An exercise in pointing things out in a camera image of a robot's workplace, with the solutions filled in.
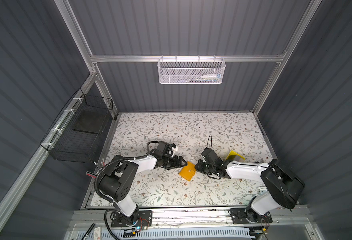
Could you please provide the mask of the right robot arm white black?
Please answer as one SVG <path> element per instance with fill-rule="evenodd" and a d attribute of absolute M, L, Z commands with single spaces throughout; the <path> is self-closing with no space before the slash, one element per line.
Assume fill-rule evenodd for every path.
<path fill-rule="evenodd" d="M 293 209 L 305 188 L 304 181 L 276 159 L 269 163 L 245 163 L 242 156 L 231 152 L 222 160 L 211 148 L 205 148 L 201 156 L 195 169 L 209 178 L 245 179 L 264 184 L 266 191 L 253 197 L 240 211 L 240 216 L 249 223 L 268 220 L 267 215 L 276 208 Z"/>

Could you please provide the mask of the yellow leather card holder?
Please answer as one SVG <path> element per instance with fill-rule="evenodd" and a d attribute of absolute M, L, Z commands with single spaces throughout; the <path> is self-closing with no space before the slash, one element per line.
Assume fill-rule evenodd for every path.
<path fill-rule="evenodd" d="M 188 161 L 187 165 L 181 169 L 179 175 L 187 181 L 191 181 L 196 173 L 195 164 Z"/>

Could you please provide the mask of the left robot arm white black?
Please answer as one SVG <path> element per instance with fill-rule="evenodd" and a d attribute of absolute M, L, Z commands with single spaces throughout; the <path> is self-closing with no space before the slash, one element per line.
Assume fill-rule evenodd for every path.
<path fill-rule="evenodd" d="M 187 166 L 183 157 L 177 156 L 177 146 L 164 141 L 147 143 L 147 153 L 139 157 L 115 156 L 96 175 L 95 193 L 112 203 L 115 210 L 132 222 L 138 217 L 139 207 L 129 191 L 138 173 L 163 168 L 179 169 Z"/>

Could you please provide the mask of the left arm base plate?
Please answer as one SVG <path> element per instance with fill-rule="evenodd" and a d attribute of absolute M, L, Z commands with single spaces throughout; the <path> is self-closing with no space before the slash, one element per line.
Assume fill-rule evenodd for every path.
<path fill-rule="evenodd" d="M 138 210 L 135 211 L 130 217 L 124 214 L 113 212 L 111 215 L 111 227 L 150 227 L 153 220 L 153 211 Z"/>

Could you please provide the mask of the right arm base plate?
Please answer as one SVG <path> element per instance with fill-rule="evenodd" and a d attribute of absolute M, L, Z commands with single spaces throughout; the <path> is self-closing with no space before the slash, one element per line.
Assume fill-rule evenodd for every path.
<path fill-rule="evenodd" d="M 271 224 L 273 219 L 270 212 L 257 214 L 253 209 L 231 208 L 228 211 L 234 224 Z"/>

